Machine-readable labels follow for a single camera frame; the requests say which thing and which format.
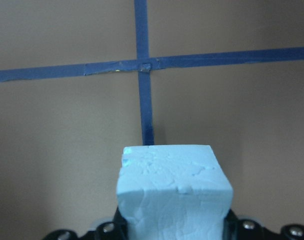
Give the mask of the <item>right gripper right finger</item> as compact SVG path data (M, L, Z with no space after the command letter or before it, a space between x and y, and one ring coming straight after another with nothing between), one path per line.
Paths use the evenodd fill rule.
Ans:
M224 219L223 240L304 240L304 225L292 223L281 227L279 232L273 232L259 222L237 217L229 210Z

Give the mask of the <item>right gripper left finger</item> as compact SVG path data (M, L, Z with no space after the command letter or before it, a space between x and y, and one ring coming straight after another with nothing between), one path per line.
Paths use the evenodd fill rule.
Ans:
M50 232L44 240L127 240L127 221L122 217L117 209L114 216L107 221L96 223L83 235L70 229L59 229Z

